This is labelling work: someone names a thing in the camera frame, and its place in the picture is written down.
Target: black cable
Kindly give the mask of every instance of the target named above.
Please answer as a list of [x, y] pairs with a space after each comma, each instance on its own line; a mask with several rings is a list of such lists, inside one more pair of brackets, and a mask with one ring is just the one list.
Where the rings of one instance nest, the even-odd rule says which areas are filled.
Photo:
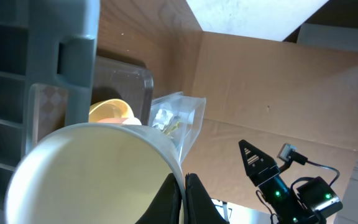
[[331, 181], [331, 183], [329, 183], [329, 186], [332, 186], [332, 184], [333, 184], [336, 180], [338, 180], [339, 176], [341, 175], [340, 171], [337, 170], [337, 169], [335, 169], [335, 168], [333, 168], [333, 167], [329, 167], [329, 166], [317, 164], [317, 163], [311, 162], [311, 161], [307, 161], [307, 163], [309, 163], [309, 164], [311, 164], [311, 165], [313, 165], [313, 166], [316, 166], [316, 167], [322, 167], [322, 168], [324, 168], [324, 169], [329, 169], [329, 170], [333, 170], [333, 171], [336, 172], [336, 176], [335, 176], [335, 178], [333, 179], [333, 181]]
[[295, 193], [295, 191], [293, 190], [293, 186], [296, 184], [296, 183], [299, 183], [301, 181], [309, 181], [309, 180], [313, 180], [314, 178], [312, 177], [301, 177], [299, 178], [298, 180], [294, 181], [294, 183], [291, 184], [291, 192], [293, 192], [293, 195], [296, 197], [296, 199], [298, 199], [298, 201], [301, 203], [302, 207], [303, 207], [303, 203], [301, 201], [301, 199], [297, 196], [297, 194]]
[[257, 190], [257, 191], [256, 191], [256, 196], [259, 198], [260, 202], [262, 202], [262, 204], [266, 206], [268, 212], [270, 212], [270, 221], [272, 222], [272, 224], [274, 224], [274, 222], [273, 222], [273, 216], [274, 216], [274, 215], [277, 216], [277, 214], [274, 214], [274, 213], [271, 211], [271, 209], [269, 208], [269, 206], [267, 206], [267, 205], [265, 204], [265, 202], [262, 201], [262, 199], [259, 197], [258, 192], [259, 192], [261, 195], [263, 195], [263, 193], [262, 193], [260, 190]]

